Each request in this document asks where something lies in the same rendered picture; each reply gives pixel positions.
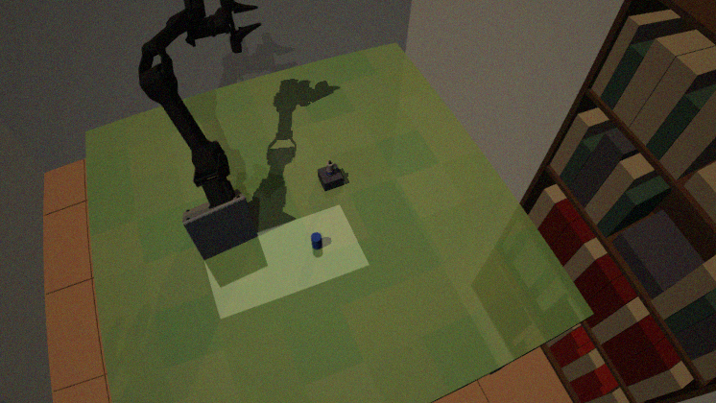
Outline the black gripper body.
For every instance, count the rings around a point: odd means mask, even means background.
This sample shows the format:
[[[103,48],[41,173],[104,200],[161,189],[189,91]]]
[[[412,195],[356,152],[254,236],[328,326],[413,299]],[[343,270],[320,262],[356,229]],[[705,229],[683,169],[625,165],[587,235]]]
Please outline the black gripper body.
[[[231,50],[234,53],[242,53],[241,40],[239,37],[239,30],[235,31],[235,24],[232,18],[232,0],[220,0],[221,7],[225,9],[225,13],[210,15],[205,18],[206,29],[209,36],[216,36],[218,34],[230,34]],[[229,20],[227,19],[229,18]],[[230,27],[229,25],[230,24]]]

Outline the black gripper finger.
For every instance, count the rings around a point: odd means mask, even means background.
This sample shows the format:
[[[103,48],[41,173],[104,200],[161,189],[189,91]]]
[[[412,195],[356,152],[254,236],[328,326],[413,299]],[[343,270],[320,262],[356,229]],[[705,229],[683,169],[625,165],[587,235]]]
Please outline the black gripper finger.
[[[262,24],[261,24],[261,22],[260,22],[260,23],[256,23],[256,24],[253,24],[253,25],[250,25],[250,26],[247,26],[247,27],[239,27],[239,34],[238,34],[238,35],[239,35],[239,37],[240,37],[241,42],[243,41],[243,38],[244,38],[249,32],[251,32],[251,31],[257,29],[257,28],[260,27],[261,25],[262,25]]]
[[[234,0],[232,0],[231,6],[234,10],[234,13],[246,12],[246,11],[251,11],[251,10],[257,9],[257,6],[239,4],[239,3],[235,2]]]

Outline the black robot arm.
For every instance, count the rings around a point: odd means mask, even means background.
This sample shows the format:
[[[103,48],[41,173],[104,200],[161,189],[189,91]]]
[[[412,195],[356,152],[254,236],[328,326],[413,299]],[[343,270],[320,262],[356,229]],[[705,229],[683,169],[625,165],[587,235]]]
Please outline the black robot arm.
[[[191,149],[192,162],[195,166],[194,184],[198,188],[203,188],[210,209],[230,202],[235,193],[231,182],[227,181],[230,170],[225,151],[217,140],[209,142],[206,139],[180,98],[173,61],[165,50],[177,36],[185,32],[187,32],[185,41],[194,47],[196,47],[195,39],[209,37],[203,0],[183,2],[185,10],[172,15],[166,23],[166,28],[141,47],[142,57],[138,67],[139,85],[151,100],[163,106]],[[161,57],[161,63],[152,67],[153,57],[156,55]]]

